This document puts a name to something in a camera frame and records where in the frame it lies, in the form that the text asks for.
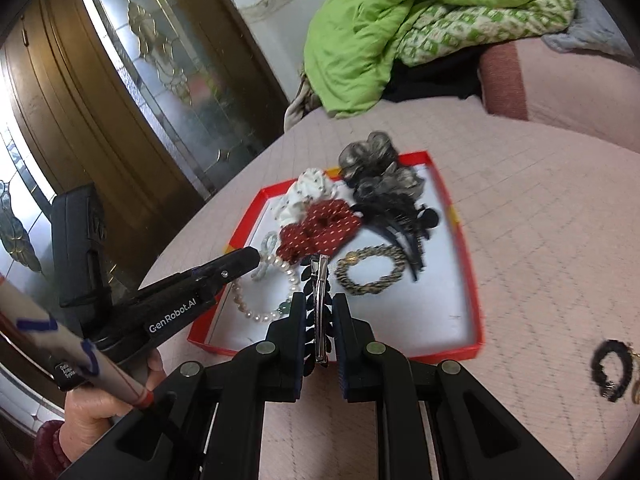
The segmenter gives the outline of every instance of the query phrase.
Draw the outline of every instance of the scrunchie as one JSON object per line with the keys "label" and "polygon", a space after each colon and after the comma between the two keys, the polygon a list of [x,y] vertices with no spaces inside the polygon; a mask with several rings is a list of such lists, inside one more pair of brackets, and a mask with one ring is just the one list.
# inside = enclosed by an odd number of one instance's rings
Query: scrunchie
{"label": "scrunchie", "polygon": [[323,200],[309,208],[301,224],[282,228],[276,254],[290,264],[308,254],[333,256],[355,236],[360,223],[344,200]]}

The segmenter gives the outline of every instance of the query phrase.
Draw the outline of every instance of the black hair tie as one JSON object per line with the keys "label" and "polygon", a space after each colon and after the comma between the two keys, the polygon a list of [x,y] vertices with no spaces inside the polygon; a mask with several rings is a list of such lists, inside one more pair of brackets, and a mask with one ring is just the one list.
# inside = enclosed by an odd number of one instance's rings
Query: black hair tie
{"label": "black hair tie", "polygon": [[[604,369],[602,368],[602,360],[610,353],[614,352],[622,361],[622,378],[620,384],[616,385],[611,381]],[[622,397],[629,383],[631,382],[631,374],[633,373],[633,359],[629,347],[622,341],[609,339],[604,341],[596,350],[591,361],[591,378],[600,387],[600,394],[609,399],[610,402],[616,402]]]}

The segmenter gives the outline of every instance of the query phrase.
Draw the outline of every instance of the metal screw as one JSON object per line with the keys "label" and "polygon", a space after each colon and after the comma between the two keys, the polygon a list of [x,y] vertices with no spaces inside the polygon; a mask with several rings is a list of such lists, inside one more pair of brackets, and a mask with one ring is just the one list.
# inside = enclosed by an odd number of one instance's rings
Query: metal screw
{"label": "metal screw", "polygon": [[386,346],[384,346],[382,343],[379,343],[378,341],[372,341],[371,343],[367,344],[367,352],[369,352],[370,354],[380,355],[385,353],[385,351]]}
{"label": "metal screw", "polygon": [[460,373],[460,363],[458,361],[444,361],[442,363],[442,371],[449,375],[457,375]]}
{"label": "metal screw", "polygon": [[276,345],[274,345],[271,341],[260,341],[255,346],[255,351],[258,352],[258,354],[262,355],[271,354],[276,351]]}
{"label": "metal screw", "polygon": [[180,367],[180,373],[185,377],[193,377],[194,375],[197,375],[199,371],[200,363],[197,363],[196,361],[189,361]]}

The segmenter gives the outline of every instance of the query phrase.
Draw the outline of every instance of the green blanket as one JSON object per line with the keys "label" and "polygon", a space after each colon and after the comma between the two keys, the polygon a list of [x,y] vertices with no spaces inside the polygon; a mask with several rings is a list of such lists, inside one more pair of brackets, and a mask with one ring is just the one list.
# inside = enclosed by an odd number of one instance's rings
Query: green blanket
{"label": "green blanket", "polygon": [[336,116],[371,108],[394,58],[416,65],[460,48],[558,32],[574,0],[327,0],[311,20],[305,72]]}

